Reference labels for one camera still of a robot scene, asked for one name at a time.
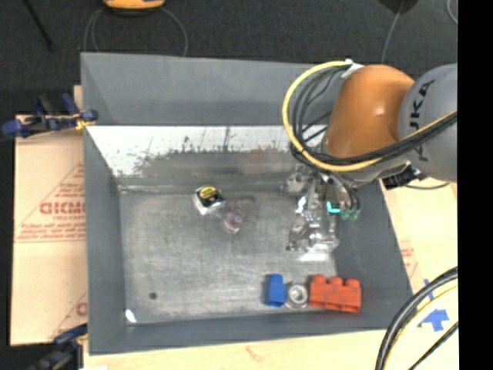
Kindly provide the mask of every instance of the white cable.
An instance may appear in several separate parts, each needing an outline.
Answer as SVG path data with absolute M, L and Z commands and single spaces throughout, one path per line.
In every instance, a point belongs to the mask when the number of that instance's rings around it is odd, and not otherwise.
M 401 5 L 399 6 L 399 9 L 395 13 L 394 21 L 392 22 L 392 26 L 388 31 L 387 38 L 385 39 L 384 48 L 382 49 L 382 56 L 380 59 L 380 63 L 384 63 L 384 61 L 385 61 L 385 55 L 387 54 L 387 47 L 388 47 L 388 44 L 391 40 L 392 33 L 394 32 L 397 20 L 399 19 L 399 16 L 401 16 L 401 10 L 402 10 L 402 7 L 404 7 L 405 1 L 406 0 L 402 0 Z
M 98 44 L 96 42 L 96 35 L 95 35 L 95 27 L 96 27 L 96 22 L 101 15 L 102 11 L 104 10 L 103 8 L 99 8 L 96 11 L 94 11 L 89 18 L 86 29 L 84 31 L 84 36 L 82 40 L 82 50 L 85 52 L 87 51 L 87 42 L 88 42 L 88 37 L 89 35 L 91 36 L 91 43 L 92 46 L 94 47 L 94 50 L 97 52 L 100 52 L 100 49 L 98 47 Z M 189 42 L 188 42 L 188 35 L 186 34 L 185 26 L 183 26 L 182 22 L 169 10 L 166 8 L 162 7 L 161 11 L 164 12 L 166 15 L 168 15 L 179 27 L 179 30 L 182 32 L 183 35 L 183 52 L 182 56 L 186 56 L 188 53 L 188 48 L 189 48 Z
M 448 13 L 448 15 L 451 17 L 452 21 L 454 21 L 454 23 L 455 23 L 456 25 L 458 25 L 458 24 L 459 24 L 459 21 L 458 21 L 458 19 L 457 19 L 457 18 L 455 18 L 454 14 L 452 14 L 452 11 L 451 11 L 451 9 L 450 9 L 450 3 L 451 3 L 451 1 L 452 1 L 452 0 L 447 0 L 447 13 Z

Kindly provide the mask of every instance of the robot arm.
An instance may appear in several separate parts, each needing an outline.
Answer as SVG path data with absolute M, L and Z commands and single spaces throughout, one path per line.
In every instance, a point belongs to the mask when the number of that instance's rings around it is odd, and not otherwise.
M 390 66 L 329 62 L 291 85 L 283 123 L 302 164 L 286 185 L 300 196 L 288 250 L 302 251 L 302 261 L 326 258 L 338 245 L 336 221 L 360 213 L 361 185 L 382 179 L 392 188 L 423 177 L 456 182 L 457 71 L 457 64 L 441 66 L 414 81 Z M 344 81 L 333 90 L 333 105 L 319 119 L 305 119 L 320 87 L 327 88 L 322 83 L 334 76 Z M 326 126 L 310 133 L 315 123 Z
M 302 82 L 310 86 L 309 77 L 341 67 L 347 62 L 315 66 L 288 90 L 283 123 L 294 156 L 319 171 L 339 173 L 352 187 L 396 176 L 409 166 L 421 177 L 455 182 L 458 65 L 438 67 L 417 81 L 390 66 L 357 67 L 338 91 L 324 138 L 309 144 L 303 122 L 310 108 L 303 92 L 309 91 L 302 89 L 295 103 L 291 98 Z

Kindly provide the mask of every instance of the black floor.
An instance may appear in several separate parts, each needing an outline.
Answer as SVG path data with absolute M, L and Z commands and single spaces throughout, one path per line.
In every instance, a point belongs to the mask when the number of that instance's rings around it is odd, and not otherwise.
M 0 0 L 0 123 L 32 111 L 41 93 L 56 98 L 71 90 L 84 49 L 180 56 L 185 48 L 165 12 L 129 18 L 99 13 L 100 0 L 29 1 L 56 50 L 47 49 L 22 0 Z M 414 78 L 458 61 L 458 0 L 169 0 L 165 9 L 186 30 L 188 56 L 313 63 L 348 57 L 386 62 Z M 12 143 L 0 143 L 0 369 L 24 366 L 46 350 L 8 347 L 12 157 Z

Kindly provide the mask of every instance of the black wire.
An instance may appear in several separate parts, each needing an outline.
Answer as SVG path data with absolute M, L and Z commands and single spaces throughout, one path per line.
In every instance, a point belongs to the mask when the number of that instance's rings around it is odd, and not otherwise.
M 431 283 L 425 285 L 419 292 L 409 298 L 399 312 L 394 316 L 394 319 L 390 323 L 385 333 L 384 339 L 381 342 L 380 349 L 378 351 L 377 362 L 375 364 L 375 370 L 382 370 L 387 361 L 389 351 L 394 344 L 397 333 L 403 328 L 403 326 L 409 321 L 409 318 L 413 314 L 418 305 L 435 289 L 447 284 L 458 278 L 458 267 L 444 272 L 440 276 L 436 277 Z
M 380 148 L 379 150 L 373 152 L 347 158 L 335 158 L 324 153 L 314 153 L 313 156 L 316 156 L 322 162 L 332 163 L 337 166 L 347 166 L 357 162 L 365 162 L 374 159 L 381 159 L 381 162 L 383 162 L 415 149 L 417 146 L 426 142 L 431 137 L 436 136 L 441 131 L 453 125 L 455 122 L 457 122 L 457 111 L 415 136 L 408 137 L 407 139 L 398 141 L 390 146 Z
M 424 354 L 421 356 L 408 370 L 415 370 L 428 356 L 437 350 L 443 343 L 445 343 L 459 328 L 459 321 L 449 328 Z
M 304 116 L 308 111 L 308 107 L 328 89 L 328 87 L 334 80 L 335 75 L 338 72 L 341 72 L 350 66 L 351 64 L 347 64 L 345 66 L 331 67 L 327 71 L 321 72 L 318 75 L 314 76 L 312 79 L 310 79 L 308 83 L 305 85 L 305 87 L 303 87 L 303 89 L 300 91 L 300 95 L 297 97 L 294 106 L 292 108 L 291 126 L 293 128 L 293 134 L 298 139 L 298 141 L 300 142 L 301 146 L 304 149 L 306 150 L 310 149 L 307 142 L 312 140 L 318 134 L 321 134 L 322 130 L 307 139 L 305 139 L 302 134 L 306 132 L 309 128 L 311 128 L 313 125 L 319 123 L 322 119 L 328 117 L 332 113 L 331 111 L 328 111 L 322 114 L 321 116 L 318 116 L 316 119 L 313 119 L 310 123 L 308 123 L 304 127 L 303 121 L 304 121 Z M 317 87 L 327 77 L 328 77 L 328 81 L 325 83 L 324 87 L 314 95 L 314 92 L 317 89 Z
M 404 185 L 406 188 L 411 188 L 411 189 L 420 189 L 420 190 L 435 190 L 435 189 L 441 189 L 441 188 L 445 188 L 447 187 L 448 185 L 450 185 L 449 182 L 446 182 L 446 183 L 442 183 L 440 185 L 436 185 L 434 187 L 417 187 L 415 185 Z
M 347 166 L 358 162 L 365 162 L 375 159 L 380 159 L 381 162 L 386 160 L 393 159 L 397 156 L 404 155 L 405 153 L 412 151 L 417 146 L 421 145 L 425 141 L 429 140 L 431 137 L 436 136 L 441 131 L 447 129 L 449 126 L 457 122 L 457 111 L 452 113 L 450 116 L 444 118 L 439 123 L 434 124 L 433 126 L 428 127 L 423 132 L 416 134 L 414 136 L 408 137 L 404 140 L 397 141 L 390 146 L 386 146 L 379 150 L 375 150 L 369 153 L 365 153 L 359 156 L 353 156 L 348 158 L 335 158 L 327 153 L 320 153 L 316 150 L 313 150 L 310 146 L 308 146 L 307 141 L 313 139 L 315 136 L 311 136 L 309 139 L 305 139 L 303 137 L 303 133 L 306 132 L 312 125 L 320 122 L 323 118 L 330 115 L 331 112 L 327 112 L 322 116 L 319 116 L 317 119 L 314 119 L 312 122 L 307 124 L 304 127 L 304 116 L 308 111 L 308 106 L 319 97 L 323 91 L 325 91 L 330 85 L 330 81 L 333 80 L 335 74 L 341 70 L 347 68 L 347 66 L 340 66 L 338 68 L 329 69 L 326 72 L 319 73 L 317 76 L 314 76 L 308 83 L 303 87 L 300 91 L 299 96 L 297 97 L 293 108 L 292 108 L 292 117 L 291 117 L 291 126 L 293 130 L 294 136 L 297 138 L 298 142 L 302 146 L 303 150 L 306 150 L 309 154 L 316 157 L 321 162 L 331 163 L 336 166 Z M 329 81 L 324 86 L 324 88 L 319 91 L 316 95 L 313 96 L 315 89 L 320 85 L 320 83 L 329 77 Z

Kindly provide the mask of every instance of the red lego brick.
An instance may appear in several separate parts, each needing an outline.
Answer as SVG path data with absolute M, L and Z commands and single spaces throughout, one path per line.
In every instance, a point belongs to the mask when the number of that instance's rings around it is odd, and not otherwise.
M 359 312 L 361 309 L 361 286 L 354 278 L 343 282 L 341 277 L 327 281 L 322 274 L 315 275 L 310 282 L 309 304 L 327 310 Z

